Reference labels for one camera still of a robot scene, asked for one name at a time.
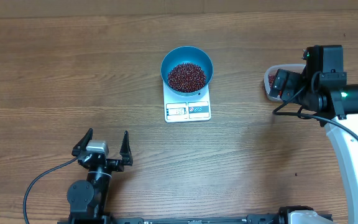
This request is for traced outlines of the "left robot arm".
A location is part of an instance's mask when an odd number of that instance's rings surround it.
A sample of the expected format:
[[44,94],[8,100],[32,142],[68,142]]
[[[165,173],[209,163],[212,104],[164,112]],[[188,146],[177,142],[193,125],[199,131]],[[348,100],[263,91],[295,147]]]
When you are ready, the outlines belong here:
[[133,165],[129,145],[129,133],[124,132],[120,159],[108,157],[109,148],[106,141],[93,140],[93,130],[89,129],[82,139],[73,147],[72,156],[87,171],[85,180],[72,183],[67,191],[70,204],[69,223],[116,223],[113,216],[105,212],[109,184],[113,172],[124,171],[125,166]]

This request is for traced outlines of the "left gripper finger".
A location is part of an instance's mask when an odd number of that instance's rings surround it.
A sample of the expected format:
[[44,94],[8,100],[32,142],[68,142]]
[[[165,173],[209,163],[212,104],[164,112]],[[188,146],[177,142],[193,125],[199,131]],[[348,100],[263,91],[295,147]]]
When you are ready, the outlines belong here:
[[80,139],[80,141],[73,147],[72,156],[78,157],[82,151],[86,150],[86,146],[93,138],[93,128],[89,128],[86,134]]
[[124,131],[124,137],[122,140],[122,145],[120,149],[120,155],[122,157],[121,161],[124,166],[132,166],[133,165],[133,157],[131,153],[131,148],[129,144],[129,133],[128,131]]

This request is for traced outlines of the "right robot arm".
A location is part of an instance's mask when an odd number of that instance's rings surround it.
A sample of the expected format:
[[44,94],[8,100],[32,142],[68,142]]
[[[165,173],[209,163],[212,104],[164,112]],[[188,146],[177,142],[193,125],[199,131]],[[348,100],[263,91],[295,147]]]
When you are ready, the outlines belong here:
[[[305,64],[275,65],[265,72],[268,99],[281,102],[272,113],[319,121],[337,157],[348,222],[358,223],[358,84],[347,82],[341,45],[308,47],[303,60]],[[283,112],[289,103],[300,109]]]

